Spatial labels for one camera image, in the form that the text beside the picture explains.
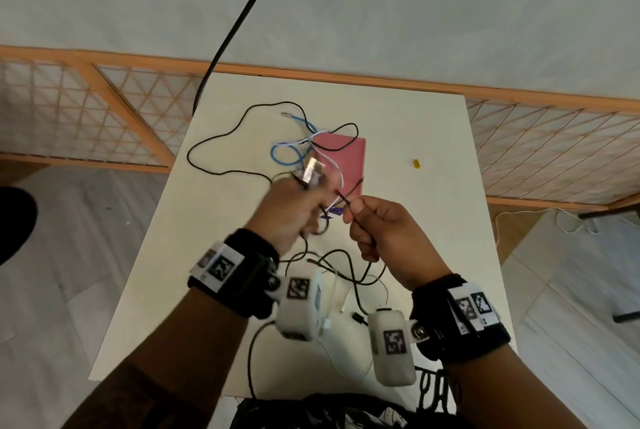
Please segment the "person's left hand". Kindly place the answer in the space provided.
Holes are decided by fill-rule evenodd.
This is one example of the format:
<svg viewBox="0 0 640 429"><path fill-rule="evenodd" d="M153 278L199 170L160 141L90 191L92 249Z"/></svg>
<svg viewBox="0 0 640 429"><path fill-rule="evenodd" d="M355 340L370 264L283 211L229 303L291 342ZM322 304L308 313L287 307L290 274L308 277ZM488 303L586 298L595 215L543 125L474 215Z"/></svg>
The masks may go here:
<svg viewBox="0 0 640 429"><path fill-rule="evenodd" d="M333 201L337 198L340 174L330 173L324 177L333 179ZM292 177L280 179L270 186L255 212L244 225L267 241L278 255L285 255L300 237L302 214L299 207L303 187Z"/></svg>

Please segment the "silver metal tool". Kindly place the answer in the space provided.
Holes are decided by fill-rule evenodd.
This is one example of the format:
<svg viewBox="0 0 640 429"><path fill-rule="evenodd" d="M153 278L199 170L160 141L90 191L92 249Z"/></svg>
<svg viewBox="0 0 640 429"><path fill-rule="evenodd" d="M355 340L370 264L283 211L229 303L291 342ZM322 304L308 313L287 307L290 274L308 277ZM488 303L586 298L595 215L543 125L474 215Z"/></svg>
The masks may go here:
<svg viewBox="0 0 640 429"><path fill-rule="evenodd" d="M316 188L323 180L324 177L324 164L311 157L308 159L307 166L305 166L302 175L301 182L305 189Z"/></svg>

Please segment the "person's right forearm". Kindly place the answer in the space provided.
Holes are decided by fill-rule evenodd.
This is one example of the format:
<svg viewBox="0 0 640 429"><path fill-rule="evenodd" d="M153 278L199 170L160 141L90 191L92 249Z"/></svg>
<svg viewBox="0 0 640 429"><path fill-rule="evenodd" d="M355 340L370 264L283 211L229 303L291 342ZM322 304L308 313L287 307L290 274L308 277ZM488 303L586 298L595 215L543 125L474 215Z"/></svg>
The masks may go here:
<svg viewBox="0 0 640 429"><path fill-rule="evenodd" d="M587 429L510 345L443 367L458 413L475 429Z"/></svg>

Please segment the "black round object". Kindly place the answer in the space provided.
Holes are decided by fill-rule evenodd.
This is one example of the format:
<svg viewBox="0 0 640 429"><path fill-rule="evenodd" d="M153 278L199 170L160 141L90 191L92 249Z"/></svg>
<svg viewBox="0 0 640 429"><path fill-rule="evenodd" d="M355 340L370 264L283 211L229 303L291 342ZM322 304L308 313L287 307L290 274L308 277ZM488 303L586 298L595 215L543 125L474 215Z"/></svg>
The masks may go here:
<svg viewBox="0 0 640 429"><path fill-rule="evenodd" d="M0 266L9 261L31 236L38 206L28 191L0 186Z"/></svg>

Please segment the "person's right hand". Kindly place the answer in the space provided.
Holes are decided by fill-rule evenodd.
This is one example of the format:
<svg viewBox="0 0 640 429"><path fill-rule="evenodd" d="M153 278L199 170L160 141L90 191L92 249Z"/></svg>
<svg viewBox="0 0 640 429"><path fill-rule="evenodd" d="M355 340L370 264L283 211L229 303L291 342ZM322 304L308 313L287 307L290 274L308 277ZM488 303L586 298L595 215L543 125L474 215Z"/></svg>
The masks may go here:
<svg viewBox="0 0 640 429"><path fill-rule="evenodd" d="M350 238L358 245L364 261L383 261L392 276L411 292L452 273L426 233L399 203L394 218L374 214L358 218L354 198L344 211L343 220L350 226Z"/></svg>

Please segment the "black right wrist band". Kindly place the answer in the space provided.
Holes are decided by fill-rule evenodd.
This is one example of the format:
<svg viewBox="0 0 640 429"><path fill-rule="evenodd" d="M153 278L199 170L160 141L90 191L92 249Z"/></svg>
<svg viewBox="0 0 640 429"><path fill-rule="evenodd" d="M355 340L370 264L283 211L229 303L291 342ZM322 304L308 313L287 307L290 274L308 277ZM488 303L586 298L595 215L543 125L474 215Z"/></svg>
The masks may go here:
<svg viewBox="0 0 640 429"><path fill-rule="evenodd" d="M427 337L418 350L432 361L462 364L511 342L500 315L485 292L458 274L449 274L413 291L411 319Z"/></svg>

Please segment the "black left wrist band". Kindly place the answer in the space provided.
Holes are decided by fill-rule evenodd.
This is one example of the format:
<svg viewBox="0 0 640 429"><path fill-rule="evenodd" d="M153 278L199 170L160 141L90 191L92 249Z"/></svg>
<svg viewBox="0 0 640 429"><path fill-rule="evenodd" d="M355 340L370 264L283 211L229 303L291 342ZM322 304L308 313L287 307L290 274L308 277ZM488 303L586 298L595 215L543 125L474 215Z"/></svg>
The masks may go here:
<svg viewBox="0 0 640 429"><path fill-rule="evenodd" d="M256 233L238 229L215 242L189 272L188 288L196 288L242 318L266 320L275 301L267 295L280 257Z"/></svg>

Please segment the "person's black printed clothing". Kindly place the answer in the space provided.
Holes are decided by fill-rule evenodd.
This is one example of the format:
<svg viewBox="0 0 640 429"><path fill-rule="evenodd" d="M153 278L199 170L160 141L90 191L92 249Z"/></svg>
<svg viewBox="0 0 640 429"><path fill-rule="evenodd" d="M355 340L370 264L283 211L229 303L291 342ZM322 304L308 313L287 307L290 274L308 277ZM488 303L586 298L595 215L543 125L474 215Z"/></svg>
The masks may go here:
<svg viewBox="0 0 640 429"><path fill-rule="evenodd" d="M313 394L302 400L245 399L229 429L474 429L448 409L446 372L417 367L415 410L366 394Z"/></svg>

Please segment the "black wrist band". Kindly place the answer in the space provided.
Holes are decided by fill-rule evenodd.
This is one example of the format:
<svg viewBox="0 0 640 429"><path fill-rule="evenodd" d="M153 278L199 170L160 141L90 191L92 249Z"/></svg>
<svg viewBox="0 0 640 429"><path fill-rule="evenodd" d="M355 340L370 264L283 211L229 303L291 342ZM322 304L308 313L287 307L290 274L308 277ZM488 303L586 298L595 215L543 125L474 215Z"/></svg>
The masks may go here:
<svg viewBox="0 0 640 429"><path fill-rule="evenodd" d="M485 292L458 274L449 274L413 291L411 319L427 337L418 350L432 361L462 364L511 342L500 315Z"/></svg>
<svg viewBox="0 0 640 429"><path fill-rule="evenodd" d="M238 229L215 242L189 272L188 288L196 288L242 318L266 320L275 301L267 295L280 257L256 233Z"/></svg>

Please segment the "pink flat box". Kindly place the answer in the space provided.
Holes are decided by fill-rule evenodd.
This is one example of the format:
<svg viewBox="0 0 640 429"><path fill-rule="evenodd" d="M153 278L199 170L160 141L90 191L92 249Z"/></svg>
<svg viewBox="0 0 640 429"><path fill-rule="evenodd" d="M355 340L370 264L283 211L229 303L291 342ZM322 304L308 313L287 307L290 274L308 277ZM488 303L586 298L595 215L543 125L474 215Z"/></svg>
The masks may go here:
<svg viewBox="0 0 640 429"><path fill-rule="evenodd" d="M340 133L320 133L313 138L316 159L326 171L340 171L340 193L346 198L362 194L366 140Z"/></svg>

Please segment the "person's left forearm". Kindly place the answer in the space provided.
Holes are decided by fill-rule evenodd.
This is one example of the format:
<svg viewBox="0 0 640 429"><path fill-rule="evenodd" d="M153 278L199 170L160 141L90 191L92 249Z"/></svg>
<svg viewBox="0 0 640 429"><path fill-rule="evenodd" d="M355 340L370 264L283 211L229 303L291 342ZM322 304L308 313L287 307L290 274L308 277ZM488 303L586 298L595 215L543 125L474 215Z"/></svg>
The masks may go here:
<svg viewBox="0 0 640 429"><path fill-rule="evenodd" d="M190 289L61 429L206 429L247 326Z"/></svg>

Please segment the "wooden lattice screen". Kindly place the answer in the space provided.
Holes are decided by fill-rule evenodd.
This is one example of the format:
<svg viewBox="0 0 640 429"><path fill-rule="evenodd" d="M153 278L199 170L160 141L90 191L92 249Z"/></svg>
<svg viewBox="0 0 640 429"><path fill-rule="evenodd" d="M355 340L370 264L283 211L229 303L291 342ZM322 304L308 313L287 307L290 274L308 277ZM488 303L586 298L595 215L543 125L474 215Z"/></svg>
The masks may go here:
<svg viewBox="0 0 640 429"><path fill-rule="evenodd" d="M208 63L0 44L0 161L169 173ZM640 99L221 63L216 72L461 95L488 203L640 202Z"/></svg>

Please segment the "white plastic object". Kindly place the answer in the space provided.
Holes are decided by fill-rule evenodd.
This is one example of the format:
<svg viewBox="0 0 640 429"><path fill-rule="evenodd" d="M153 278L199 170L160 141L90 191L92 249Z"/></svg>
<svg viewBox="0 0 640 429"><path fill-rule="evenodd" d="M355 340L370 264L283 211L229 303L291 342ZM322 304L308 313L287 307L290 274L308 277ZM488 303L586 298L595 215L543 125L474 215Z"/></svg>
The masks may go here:
<svg viewBox="0 0 640 429"><path fill-rule="evenodd" d="M341 377L363 382L373 368L366 315L352 282L330 273L323 273L322 280L326 289L321 304L324 324L318 344Z"/></svg>

